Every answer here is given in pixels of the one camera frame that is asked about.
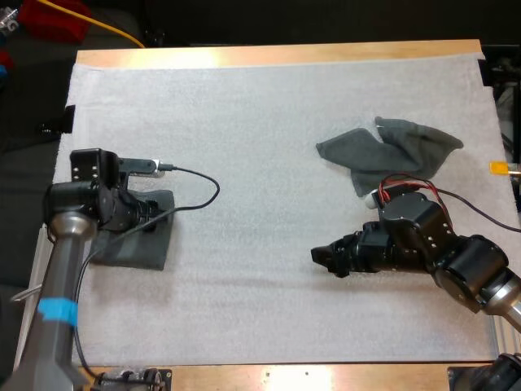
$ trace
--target gray towel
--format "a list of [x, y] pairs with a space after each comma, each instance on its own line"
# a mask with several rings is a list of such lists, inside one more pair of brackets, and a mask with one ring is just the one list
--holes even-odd
[[379, 116], [374, 122], [383, 143], [359, 128], [317, 144], [322, 158], [351, 169], [358, 196], [397, 171], [432, 178], [450, 152], [463, 148], [460, 139], [425, 125]]

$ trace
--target blue tape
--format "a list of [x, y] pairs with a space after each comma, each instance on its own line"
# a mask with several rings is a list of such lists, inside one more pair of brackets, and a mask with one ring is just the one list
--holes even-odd
[[38, 312], [44, 322], [65, 322], [73, 327], [78, 324], [78, 304], [65, 297], [47, 297], [40, 299]]

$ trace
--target red object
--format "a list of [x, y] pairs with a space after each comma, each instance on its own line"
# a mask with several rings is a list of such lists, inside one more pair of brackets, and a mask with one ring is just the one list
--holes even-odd
[[9, 57], [6, 51], [0, 51], [0, 65], [3, 65], [6, 69], [15, 67], [15, 63], [13, 63], [13, 60]]
[[[81, 0], [51, 0], [51, 2], [78, 14], [90, 16], [90, 9]], [[37, 0], [24, 0], [18, 21], [34, 37], [69, 43], [81, 43], [90, 26], [90, 23], [84, 20], [55, 10]]]

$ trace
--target wire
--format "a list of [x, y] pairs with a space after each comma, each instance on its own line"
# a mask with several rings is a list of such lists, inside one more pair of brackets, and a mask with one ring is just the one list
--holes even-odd
[[[81, 264], [80, 274], [78, 275], [78, 280], [77, 280], [77, 284], [76, 284], [76, 290], [74, 291], [74, 301], [76, 303], [78, 302], [78, 300], [80, 298], [81, 282], [83, 281], [83, 277], [85, 275], [85, 271], [87, 270], [87, 266], [89, 265], [89, 263], [92, 260], [92, 258], [94, 258], [96, 255], [104, 252], [105, 250], [107, 250], [107, 248], [111, 247], [113, 244], [121, 242], [122, 240], [128, 238], [129, 236], [131, 236], [132, 234], [135, 234], [136, 232], [145, 230], [149, 226], [152, 226], [152, 225], [156, 224], [157, 222], [159, 222], [160, 220], [164, 219], [165, 217], [167, 217], [169, 215], [174, 215], [175, 213], [182, 212], [184, 210], [196, 210], [196, 209], [202, 209], [202, 208], [207, 207], [208, 205], [210, 205], [217, 198], [217, 196], [219, 195], [219, 192], [221, 191], [221, 187], [219, 186], [219, 183], [215, 179], [213, 179], [212, 177], [209, 177], [208, 175], [204, 175], [202, 173], [198, 173], [197, 171], [192, 171], [191, 169], [182, 169], [180, 167], [173, 167], [171, 165], [169, 165], [168, 171], [182, 171], [182, 172], [185, 172], [185, 173], [197, 175], [197, 176], [199, 176], [201, 178], [205, 178], [205, 179], [207, 179], [208, 181], [212, 182], [215, 185], [216, 190], [213, 193], [212, 197], [210, 197], [210, 199], [208, 201], [206, 201], [206, 202], [204, 202], [202, 204], [199, 204], [199, 205], [181, 206], [179, 208], [168, 209], [168, 210], [158, 214], [156, 217], [150, 219], [148, 222], [145, 222], [145, 223], [143, 223], [143, 224], [141, 224], [139, 226], [135, 226], [134, 228], [131, 228], [130, 230], [122, 233], [121, 235], [117, 236], [115, 239], [111, 240], [107, 245], [105, 245], [102, 248], [99, 248], [98, 250], [96, 250], [93, 253], [91, 253], [83, 261], [83, 263]], [[97, 377], [99, 377], [99, 375], [97, 375], [96, 373], [94, 373], [94, 371], [92, 371], [92, 369], [90, 368], [89, 364], [85, 360], [85, 355], [83, 354], [83, 349], [81, 347], [80, 334], [78, 332], [78, 327], [77, 326], [74, 328], [74, 344], [76, 345], [76, 350], [78, 352], [78, 358], [80, 359], [81, 365], [83, 366], [83, 369], [85, 369], [85, 372], [87, 372], [89, 374], [89, 376], [92, 376], [95, 379]], [[149, 384], [149, 385], [151, 385], [151, 383], [149, 381], [146, 381], [146, 380], [108, 379], [107, 378], [107, 379], [105, 379], [105, 381], [113, 381], [113, 382], [116, 382], [116, 383]]]
[[491, 216], [487, 215], [484, 211], [482, 211], [481, 209], [478, 209], [477, 207], [475, 207], [473, 204], [471, 204], [471, 202], [469, 200], [466, 200], [465, 198], [461, 197], [460, 195], [458, 195], [456, 193], [452, 193], [451, 191], [443, 190], [443, 189], [438, 189], [438, 191], [440, 193], [442, 193], [442, 194], [446, 194], [447, 196], [454, 197], [456, 200], [460, 200], [463, 204], [465, 204], [466, 206], [468, 206], [469, 208], [471, 208], [472, 210], [474, 210], [475, 212], [477, 212], [481, 216], [485, 217], [490, 222], [493, 222], [497, 226], [500, 226], [501, 228], [504, 228], [504, 229], [506, 229], [508, 231], [518, 232], [518, 233], [521, 234], [521, 229], [515, 228], [513, 226], [507, 226], [506, 224], [504, 224], [502, 222], [499, 222], [494, 217], [491, 217]]
[[[399, 181], [389, 181], [388, 180], [389, 178], [392, 178], [394, 176], [403, 176], [403, 177], [406, 177], [406, 178], [412, 178], [412, 179], [414, 179], [416, 181], [424, 182], [425, 184], [416, 183], [416, 182], [407, 182], [406, 180], [399, 180]], [[474, 210], [479, 215], [485, 217], [490, 222], [493, 222], [497, 226], [500, 226], [501, 228], [504, 228], [504, 229], [506, 229], [508, 231], [521, 233], [521, 229], [515, 228], [513, 226], [507, 226], [506, 224], [504, 224], [502, 222], [499, 222], [494, 217], [486, 214], [483, 210], [481, 210], [478, 207], [474, 206], [469, 200], [465, 199], [464, 197], [462, 197], [462, 196], [460, 196], [460, 195], [458, 195], [456, 193], [452, 193], [451, 191], [440, 189], [440, 188], [434, 186], [434, 184], [431, 181], [427, 181], [426, 179], [421, 179], [421, 178], [415, 177], [415, 176], [410, 175], [410, 174], [398, 173], [398, 174], [391, 174], [391, 175], [388, 175], [387, 177], [385, 177], [382, 180], [382, 182], [380, 183], [380, 185], [379, 185], [379, 196], [380, 196], [380, 199], [381, 199], [382, 202], [388, 202], [388, 201], [391, 200], [390, 199], [390, 195], [383, 189], [383, 186], [386, 183], [392, 184], [392, 185], [410, 185], [410, 186], [421, 187], [421, 188], [424, 188], [424, 189], [429, 189], [429, 190], [434, 192], [434, 194], [436, 196], [436, 199], [440, 203], [440, 205], [441, 205], [442, 209], [444, 210], [444, 212], [447, 211], [447, 207], [445, 206], [445, 203], [443, 202], [443, 200], [441, 199], [441, 197], [440, 197], [440, 195], [438, 193], [445, 194], [447, 196], [451, 196], [451, 197], [455, 198], [456, 200], [460, 200], [463, 204], [465, 204], [466, 206], [468, 206], [469, 208]]]
[[141, 48], [145, 47], [140, 41], [138, 41], [138, 39], [134, 38], [130, 34], [126, 33], [125, 31], [121, 31], [119, 29], [116, 29], [115, 27], [112, 27], [112, 26], [110, 26], [108, 24], [100, 22], [99, 20], [92, 19], [89, 16], [85, 16], [85, 15], [79, 14], [77, 12], [71, 11], [68, 8], [64, 8], [62, 6], [54, 4], [53, 2], [49, 2], [47, 0], [37, 0], [37, 1], [40, 2], [41, 4], [45, 4], [48, 7], [54, 8], [57, 11], [62, 11], [62, 12], [64, 12], [67, 15], [74, 16], [75, 18], [84, 20], [85, 22], [89, 22], [91, 24], [95, 24], [96, 26], [99, 26], [99, 27], [101, 27], [103, 29], [106, 29], [106, 30], [112, 31], [113, 33], [121, 35], [122, 37], [125, 37], [125, 38], [129, 39], [130, 41], [132, 41], [133, 43], [135, 43], [136, 45], [138, 45]]

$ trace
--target yellow cable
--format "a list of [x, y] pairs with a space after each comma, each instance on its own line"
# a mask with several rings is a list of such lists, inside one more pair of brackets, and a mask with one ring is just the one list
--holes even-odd
[[95, 24], [95, 25], [97, 25], [97, 26], [99, 26], [99, 27], [101, 27], [103, 29], [107, 29], [109, 31], [112, 31], [113, 33], [119, 34], [122, 37], [125, 37], [125, 38], [129, 39], [130, 41], [132, 41], [133, 43], [135, 43], [136, 45], [138, 45], [141, 48], [145, 47], [140, 41], [138, 41], [136, 38], [132, 37], [130, 34], [127, 34], [125, 31], [121, 31], [119, 29], [116, 29], [115, 27], [109, 26], [108, 24], [100, 22], [100, 21], [98, 21], [96, 19], [92, 19], [89, 16], [78, 14], [77, 12], [68, 10], [67, 8], [63, 8], [63, 7], [61, 7], [61, 6], [57, 5], [57, 4], [54, 4], [53, 2], [48, 2], [47, 0], [37, 0], [37, 1], [40, 2], [41, 4], [45, 4], [48, 7], [54, 8], [55, 10], [65, 12], [68, 15], [74, 16], [75, 18], [84, 20], [84, 21], [89, 22], [91, 24]]

